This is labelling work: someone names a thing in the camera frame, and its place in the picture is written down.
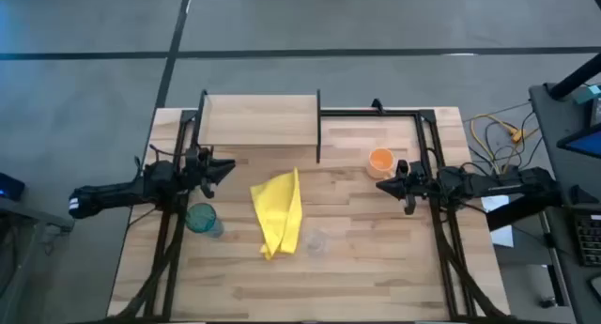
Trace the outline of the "orange plastic mug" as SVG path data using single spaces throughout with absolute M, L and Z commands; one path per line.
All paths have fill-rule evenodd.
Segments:
M 387 179 L 393 177 L 395 157 L 388 148 L 375 148 L 368 156 L 366 171 L 373 179 Z

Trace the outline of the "black slanted pole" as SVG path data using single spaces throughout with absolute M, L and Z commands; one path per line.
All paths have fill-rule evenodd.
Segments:
M 601 72 L 601 53 L 594 56 L 559 83 L 549 87 L 547 93 L 554 100 L 562 100 L 599 72 Z

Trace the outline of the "black device with blue light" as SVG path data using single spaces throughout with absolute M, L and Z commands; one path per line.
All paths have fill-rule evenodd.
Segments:
M 19 202 L 24 189 L 25 184 L 22 181 L 0 172 L 0 197 Z

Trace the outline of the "yellow cloth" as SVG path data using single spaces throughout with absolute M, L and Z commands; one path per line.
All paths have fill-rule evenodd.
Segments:
M 267 260 L 277 253 L 294 254 L 302 221 L 298 168 L 252 186 L 250 193 L 264 239 L 260 253 Z

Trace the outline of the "dark grey desk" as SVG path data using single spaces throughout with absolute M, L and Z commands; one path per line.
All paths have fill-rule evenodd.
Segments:
M 551 99 L 541 85 L 529 88 L 533 111 L 539 122 L 550 165 L 559 182 L 564 208 L 548 208 L 546 216 L 551 235 L 562 253 L 562 277 L 566 282 L 571 308 L 577 324 L 601 324 L 601 300 L 589 284 L 601 276 L 601 267 L 582 267 L 576 251 L 576 236 L 572 224 L 572 204 L 569 189 L 578 185 L 601 200 L 601 159 L 588 157 L 557 147 L 566 136 L 588 125 L 590 110 L 570 101 Z

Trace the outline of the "black triangular bracket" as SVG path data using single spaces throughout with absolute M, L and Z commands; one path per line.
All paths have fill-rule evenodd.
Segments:
M 574 185 L 569 190 L 569 198 L 573 205 L 577 204 L 599 204 L 600 201 L 587 193 L 585 190 L 580 188 L 578 185 Z

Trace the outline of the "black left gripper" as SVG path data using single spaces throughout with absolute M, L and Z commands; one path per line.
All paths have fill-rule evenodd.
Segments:
M 234 160 L 213 159 L 213 147 L 189 147 L 184 153 L 184 160 L 185 187 L 219 184 L 235 168 Z

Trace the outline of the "small clear plastic cup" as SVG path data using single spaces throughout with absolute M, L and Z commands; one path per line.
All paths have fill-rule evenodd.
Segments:
M 327 251 L 329 236 L 320 229 L 306 230 L 303 240 L 308 255 L 323 255 Z

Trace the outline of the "laptop with blue screen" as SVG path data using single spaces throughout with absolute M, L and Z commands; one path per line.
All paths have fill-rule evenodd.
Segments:
M 601 159 L 601 123 L 564 137 L 557 147 Z

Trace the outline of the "black desk leg beam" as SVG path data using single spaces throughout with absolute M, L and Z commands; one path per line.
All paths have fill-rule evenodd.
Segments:
M 561 205 L 560 193 L 525 194 L 507 205 L 488 212 L 486 215 L 488 229 L 494 231 L 537 214 L 547 207 L 560 207 Z

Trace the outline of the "wooden shelf with black frame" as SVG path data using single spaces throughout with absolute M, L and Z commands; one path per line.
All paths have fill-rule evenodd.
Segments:
M 313 147 L 321 160 L 320 92 L 202 94 L 201 145 Z

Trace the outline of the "teal box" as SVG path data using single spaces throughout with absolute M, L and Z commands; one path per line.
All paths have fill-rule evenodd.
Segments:
M 576 104 L 584 104 L 590 100 L 601 98 L 601 85 L 585 85 L 573 92 L 573 100 Z

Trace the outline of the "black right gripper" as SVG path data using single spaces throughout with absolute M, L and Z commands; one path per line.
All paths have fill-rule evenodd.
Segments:
M 397 177 L 378 181 L 376 186 L 390 196 L 398 198 L 399 190 L 395 187 L 400 180 L 400 192 L 402 196 L 408 196 L 415 193 L 424 195 L 429 178 L 421 162 L 399 160 L 397 163 L 396 175 Z

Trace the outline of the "teal translucent plastic cup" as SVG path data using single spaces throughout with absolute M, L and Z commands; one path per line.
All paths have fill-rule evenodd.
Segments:
M 223 234 L 223 223 L 217 217 L 214 207 L 207 203 L 198 203 L 188 208 L 185 225 L 193 233 L 219 238 Z

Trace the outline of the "black aluminium rig frame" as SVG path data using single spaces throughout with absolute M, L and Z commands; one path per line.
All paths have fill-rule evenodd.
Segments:
M 216 239 L 185 231 L 176 284 L 159 284 L 154 313 L 173 321 L 444 320 L 449 313 L 429 205 L 413 215 L 377 189 L 366 171 L 376 147 L 399 158 L 421 155 L 416 116 L 375 110 L 326 114 L 321 160 L 313 147 L 217 147 L 236 168 L 216 188 L 223 222 Z M 250 188 L 298 168 L 303 219 L 297 251 L 267 260 Z M 329 236 L 323 255 L 308 255 L 306 230 Z

